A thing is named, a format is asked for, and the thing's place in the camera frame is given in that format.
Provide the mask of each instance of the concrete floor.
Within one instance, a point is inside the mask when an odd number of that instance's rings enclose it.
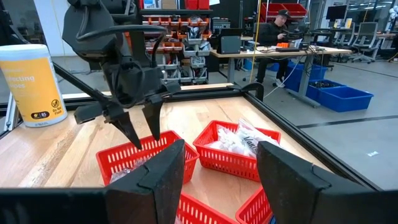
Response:
[[[398,130],[398,101],[394,99],[398,95],[397,70],[398,63],[368,65],[356,62],[336,64],[332,72],[326,73],[329,80],[374,94],[368,110],[337,113],[323,107],[312,108],[284,89],[277,89],[264,102],[370,181],[383,189],[398,189],[398,165],[394,165],[398,157],[398,151],[394,150],[398,144],[395,134]],[[236,71],[236,82],[247,84],[242,81],[247,74]],[[108,90],[101,73],[75,76],[101,91]],[[267,71],[266,94],[274,89],[271,85],[274,76],[275,72]],[[211,73],[209,81],[224,83],[226,79],[219,73]],[[58,82],[62,93],[81,92],[61,78]],[[0,75],[0,103],[8,100],[8,93],[4,77]],[[374,151],[378,154],[368,155]]]

